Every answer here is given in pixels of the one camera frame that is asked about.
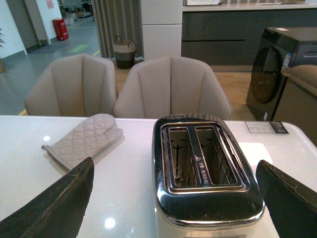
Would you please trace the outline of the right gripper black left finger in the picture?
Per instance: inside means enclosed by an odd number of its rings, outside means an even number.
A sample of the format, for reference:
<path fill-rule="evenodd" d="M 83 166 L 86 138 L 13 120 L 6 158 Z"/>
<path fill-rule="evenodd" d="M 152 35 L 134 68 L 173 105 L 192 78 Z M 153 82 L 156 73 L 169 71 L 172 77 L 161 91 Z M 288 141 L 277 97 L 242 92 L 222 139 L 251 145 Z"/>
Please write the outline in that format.
<path fill-rule="evenodd" d="M 89 203 L 94 162 L 88 157 L 0 223 L 2 238 L 75 238 Z"/>

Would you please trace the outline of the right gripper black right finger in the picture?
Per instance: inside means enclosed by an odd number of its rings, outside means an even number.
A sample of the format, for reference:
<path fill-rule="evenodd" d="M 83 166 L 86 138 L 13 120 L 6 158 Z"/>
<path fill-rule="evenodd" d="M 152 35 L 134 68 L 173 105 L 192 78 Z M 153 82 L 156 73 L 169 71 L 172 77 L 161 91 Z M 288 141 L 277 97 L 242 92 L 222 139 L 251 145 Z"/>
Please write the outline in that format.
<path fill-rule="evenodd" d="M 260 193 L 281 238 L 317 236 L 317 193 L 261 160 L 256 168 Z"/>

